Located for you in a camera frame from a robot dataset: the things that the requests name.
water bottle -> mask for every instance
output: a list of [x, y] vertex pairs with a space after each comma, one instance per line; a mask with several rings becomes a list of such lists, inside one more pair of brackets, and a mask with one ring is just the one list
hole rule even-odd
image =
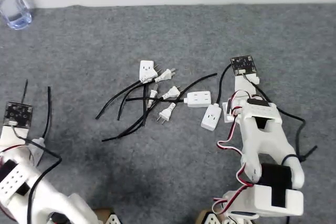
[[14, 30], [23, 29], [32, 22], [31, 14], [23, 0], [0, 0], [0, 14]]

circuit board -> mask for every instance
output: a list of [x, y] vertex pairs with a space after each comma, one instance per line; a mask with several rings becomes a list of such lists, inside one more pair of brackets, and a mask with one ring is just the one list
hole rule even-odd
[[256, 66], [254, 65], [253, 58], [251, 55], [231, 58], [231, 64], [235, 76], [257, 73], [257, 69]]
[[4, 126], [29, 129], [32, 124], [32, 116], [33, 106], [16, 102], [7, 102]]

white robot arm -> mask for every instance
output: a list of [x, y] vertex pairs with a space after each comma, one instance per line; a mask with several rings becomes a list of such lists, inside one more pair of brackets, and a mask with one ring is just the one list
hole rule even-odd
[[[35, 166], [43, 154], [43, 150], [31, 143], [26, 145], [24, 140], [30, 128], [32, 110], [32, 106], [22, 103], [9, 102], [6, 106], [0, 137], [2, 210], [8, 212], [9, 217], [19, 224], [119, 224], [118, 217], [110, 212], [104, 222], [99, 220], [79, 195], [72, 194], [69, 197], [63, 195], [46, 178], [42, 178], [32, 194], [32, 209], [29, 211], [31, 217], [28, 218], [30, 191], [41, 176], [41, 172]], [[35, 139], [33, 143], [44, 147], [43, 138]]]
[[[303, 194], [298, 189], [305, 182], [304, 173], [282, 129], [277, 106], [256, 95], [252, 83], [259, 84], [259, 78], [251, 56], [232, 58], [231, 62], [235, 93], [223, 103], [224, 120], [239, 124], [243, 140], [241, 173], [244, 171], [252, 184], [227, 192], [217, 199], [213, 210], [214, 207], [221, 209], [214, 212], [226, 220], [225, 223], [230, 223], [226, 217], [244, 223], [260, 216], [302, 215]], [[277, 164], [261, 164], [259, 154], [270, 155]]]

black cable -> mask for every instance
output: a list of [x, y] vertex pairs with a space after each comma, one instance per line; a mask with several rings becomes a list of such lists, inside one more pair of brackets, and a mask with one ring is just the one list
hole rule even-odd
[[29, 193], [29, 196], [28, 196], [28, 207], [27, 207], [27, 224], [32, 224], [31, 222], [31, 216], [32, 216], [32, 213], [31, 213], [31, 208], [33, 206], [33, 195], [34, 195], [34, 191], [38, 185], [38, 183], [49, 173], [51, 172], [56, 166], [58, 166], [61, 162], [62, 162], [62, 158], [60, 155], [50, 151], [49, 149], [33, 142], [32, 140], [30, 139], [27, 139], [27, 138], [24, 138], [24, 137], [21, 137], [19, 136], [16, 131], [15, 131], [15, 128], [12, 126], [12, 129], [14, 131], [14, 134], [16, 135], [17, 138], [19, 139], [22, 139], [24, 140], [26, 143], [28, 144], [33, 144], [35, 145], [36, 147], [40, 148], [41, 150], [45, 151], [46, 153], [50, 154], [51, 156], [57, 158], [58, 160], [53, 164], [51, 165], [48, 169], [46, 169], [43, 173], [41, 173], [41, 175], [38, 177], [38, 179], [35, 181], [35, 183], [33, 184], [33, 186], [31, 187], [30, 189], [30, 193]]
[[286, 162], [286, 160], [289, 158], [289, 157], [296, 157], [296, 158], [299, 158], [298, 155], [296, 154], [288, 154], [287, 156], [285, 156], [282, 161], [281, 161], [281, 165], [284, 165], [284, 163]]
[[228, 216], [228, 217], [231, 221], [233, 221], [235, 224], [237, 224], [237, 222], [233, 218], [231, 218], [231, 216]]
[[28, 79], [26, 79], [25, 88], [23, 90], [23, 95], [22, 95], [22, 99], [21, 99], [21, 104], [23, 104], [23, 102], [25, 101], [25, 97], [26, 97], [26, 93], [27, 93], [27, 87], [28, 87]]
[[46, 137], [48, 128], [49, 128], [49, 121], [51, 119], [51, 87], [48, 86], [48, 114], [47, 114], [47, 123], [46, 123], [46, 127], [44, 129], [44, 132], [42, 134], [42, 138]]
[[134, 87], [135, 85], [138, 85], [141, 81], [136, 81], [135, 83], [129, 85], [127, 88], [124, 88], [123, 90], [121, 90], [118, 94], [116, 94], [115, 96], [113, 96], [105, 105], [104, 107], [101, 109], [101, 111], [98, 113], [98, 115], [96, 116], [96, 120], [98, 120], [105, 112], [106, 108], [111, 104], [111, 102], [114, 101], [115, 98], [117, 98], [118, 96], [120, 96], [122, 93], [126, 92], [127, 90], [131, 89], [132, 87]]
[[138, 86], [136, 86], [136, 87], [133, 87], [133, 88], [131, 88], [126, 94], [125, 94], [125, 96], [124, 96], [124, 98], [122, 99], [122, 101], [121, 101], [121, 103], [120, 103], [120, 106], [119, 106], [119, 111], [118, 111], [118, 117], [117, 117], [117, 121], [119, 121], [120, 120], [120, 116], [121, 116], [121, 113], [122, 113], [122, 108], [124, 107], [124, 104], [125, 104], [125, 102], [126, 102], [126, 98], [128, 97], [128, 95], [133, 91], [133, 90], [135, 90], [135, 89], [138, 89], [138, 88], [140, 88], [140, 87], [143, 87], [143, 86], [145, 86], [146, 84], [152, 84], [152, 83], [154, 83], [155, 81], [153, 80], [153, 81], [150, 81], [150, 82], [148, 82], [148, 83], [142, 83], [142, 84], [140, 84], [140, 85], [138, 85]]
[[[160, 102], [153, 102], [153, 105], [146, 111], [146, 114], [148, 115]], [[107, 142], [109, 140], [115, 140], [115, 139], [119, 139], [122, 138], [124, 136], [128, 136], [132, 133], [134, 133], [135, 131], [137, 131], [139, 128], [141, 128], [141, 121], [142, 121], [143, 116], [141, 116], [135, 123], [133, 123], [130, 127], [128, 127], [126, 130], [124, 130], [123, 132], [121, 132], [119, 135], [114, 136], [114, 137], [110, 137], [110, 138], [105, 138], [102, 140], [102, 142]]]
[[216, 103], [219, 104], [219, 102], [221, 101], [221, 96], [222, 96], [222, 82], [224, 79], [224, 75], [225, 73], [229, 70], [229, 68], [231, 67], [231, 63], [224, 69], [222, 75], [221, 75], [221, 79], [219, 81], [219, 88], [218, 88], [218, 96], [217, 96], [217, 100]]
[[[245, 75], [244, 75], [244, 78], [245, 78], [249, 83], [251, 83], [251, 84], [253, 85], [253, 87], [255, 87], [255, 88], [259, 91], [259, 93], [261, 93], [261, 94], [264, 96], [264, 98], [266, 99], [266, 101], [268, 101], [268, 102], [272, 102], [271, 99], [270, 99], [270, 98], [263, 92], [263, 90], [262, 90], [258, 85], [256, 85], [256, 84], [254, 84], [253, 82], [251, 82]], [[305, 121], [305, 119], [303, 119], [303, 118], [301, 118], [301, 117], [299, 117], [299, 116], [296, 116], [296, 115], [292, 115], [292, 114], [290, 114], [290, 113], [288, 113], [288, 112], [282, 110], [282, 109], [279, 108], [279, 107], [277, 107], [277, 108], [278, 108], [278, 111], [279, 111], [280, 113], [282, 113], [282, 114], [284, 114], [284, 115], [286, 115], [286, 116], [288, 116], [288, 117], [290, 117], [290, 118], [293, 118], [293, 119], [296, 119], [296, 120], [302, 122], [302, 124], [299, 126], [298, 130], [296, 131], [296, 136], [295, 136], [295, 150], [296, 150], [296, 151], [295, 151], [295, 152], [296, 152], [296, 155], [298, 156], [300, 162], [304, 162], [304, 161], [306, 161], [307, 157], [308, 157], [310, 154], [312, 154], [312, 153], [317, 149], [317, 145], [315, 145], [312, 149], [310, 149], [310, 151], [307, 152], [306, 154], [304, 154], [304, 155], [301, 155], [301, 154], [300, 154], [300, 133], [301, 133], [302, 129], [305, 127], [305, 125], [306, 125], [306, 121]]]
[[[207, 76], [204, 76], [202, 78], [199, 78], [198, 80], [194, 81], [193, 83], [191, 83], [187, 88], [185, 88], [183, 91], [181, 91], [180, 95], [176, 98], [176, 101], [175, 103], [177, 103], [177, 101], [181, 98], [181, 96], [184, 95], [184, 93], [190, 89], [192, 86], [196, 85], [197, 83], [199, 83], [200, 81], [203, 81], [204, 79], [207, 79], [209, 77], [212, 77], [212, 76], [216, 76], [217, 73], [213, 73], [213, 74], [209, 74]], [[146, 112], [146, 116], [160, 103], [161, 101], [160, 100], [157, 100], [153, 103], [153, 105], [147, 110]], [[130, 127], [128, 127], [126, 130], [124, 130], [122, 133], [120, 133], [118, 136], [114, 136], [114, 137], [110, 137], [110, 138], [106, 138], [106, 139], [103, 139], [102, 142], [107, 142], [109, 140], [115, 140], [115, 139], [119, 139], [119, 138], [122, 138], [124, 136], [127, 136], [127, 135], [130, 135], [132, 133], [134, 133], [135, 131], [137, 131], [141, 126], [139, 126], [138, 124], [142, 121], [143, 119], [143, 115], [135, 122], [133, 123]]]
[[183, 99], [176, 100], [176, 99], [166, 99], [163, 100], [161, 97], [160, 98], [152, 98], [152, 97], [134, 97], [134, 98], [127, 98], [125, 101], [126, 102], [131, 102], [131, 101], [141, 101], [141, 100], [154, 100], [154, 101], [160, 101], [160, 102], [184, 102]]
[[[147, 85], [143, 86], [143, 97], [145, 98], [147, 95]], [[146, 100], [142, 100], [142, 105], [143, 105], [143, 116], [142, 116], [142, 126], [145, 127], [146, 125], [146, 111], [147, 111], [147, 106], [146, 106]]]
[[212, 73], [212, 74], [209, 74], [207, 76], [204, 76], [204, 77], [199, 78], [198, 80], [194, 81], [188, 87], [186, 87], [184, 90], [181, 91], [180, 95], [176, 98], [176, 100], [178, 101], [185, 94], [185, 92], [187, 92], [192, 86], [196, 85], [197, 83], [199, 83], [199, 82], [201, 82], [201, 81], [203, 81], [207, 78], [210, 78], [210, 77], [216, 76], [216, 75], [217, 75], [217, 73]]

power plug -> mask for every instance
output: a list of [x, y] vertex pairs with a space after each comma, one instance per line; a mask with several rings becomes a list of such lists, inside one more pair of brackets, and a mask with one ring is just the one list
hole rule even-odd
[[[150, 98], [155, 98], [156, 96], [157, 96], [157, 88], [159, 87], [159, 85], [156, 83], [155, 85], [154, 85], [154, 88], [151, 90], [151, 94], [150, 94]], [[147, 109], [149, 109], [151, 106], [152, 106], [152, 104], [153, 104], [153, 101], [154, 100], [148, 100], [148, 104], [147, 104]]]
[[162, 118], [163, 119], [162, 123], [164, 123], [165, 121], [169, 122], [169, 119], [172, 115], [172, 111], [175, 108], [175, 106], [176, 106], [175, 103], [171, 103], [167, 109], [164, 109], [163, 111], [161, 111], [159, 113], [159, 117], [157, 121], [160, 120], [160, 118]]
[[206, 108], [211, 105], [210, 91], [190, 92], [184, 98], [184, 103], [190, 108]]
[[222, 108], [219, 107], [219, 104], [210, 104], [204, 114], [201, 127], [210, 131], [214, 131], [216, 129], [221, 113]]
[[141, 60], [139, 69], [139, 80], [142, 83], [147, 83], [155, 77], [158, 77], [158, 73], [155, 71], [154, 61]]
[[159, 77], [155, 78], [155, 82], [170, 80], [175, 74], [175, 68], [166, 69]]
[[180, 95], [180, 91], [179, 91], [178, 87], [173, 86], [172, 88], [170, 88], [168, 90], [168, 92], [166, 94], [162, 95], [161, 97], [162, 97], [163, 100], [166, 100], [168, 98], [178, 97], [179, 95]]

